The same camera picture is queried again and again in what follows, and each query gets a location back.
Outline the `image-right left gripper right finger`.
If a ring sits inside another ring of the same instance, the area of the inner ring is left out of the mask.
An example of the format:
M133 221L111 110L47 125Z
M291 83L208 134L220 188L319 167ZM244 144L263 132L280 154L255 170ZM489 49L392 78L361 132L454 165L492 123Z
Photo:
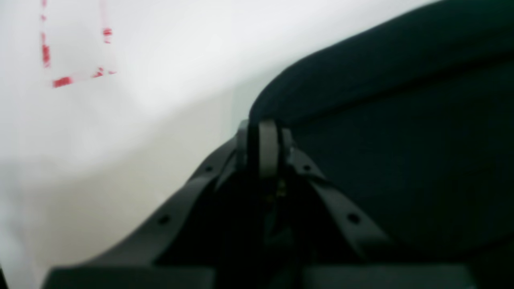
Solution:
M333 187L314 162L297 149L292 134L273 120L258 124L258 172L264 180L297 177L307 182L342 245L358 264L308 265L301 273L303 289L475 289L466 265L416 261L355 202Z

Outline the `image-right left gripper left finger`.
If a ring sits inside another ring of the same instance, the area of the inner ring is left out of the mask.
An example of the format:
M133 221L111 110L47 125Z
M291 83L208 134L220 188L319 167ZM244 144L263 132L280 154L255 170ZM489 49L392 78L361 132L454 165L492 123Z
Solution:
M56 267L45 289L210 289L214 270L204 267L159 267L157 260L176 241L200 196L222 175L238 146L246 149L248 120L211 153L187 183L134 232L107 252L73 267Z

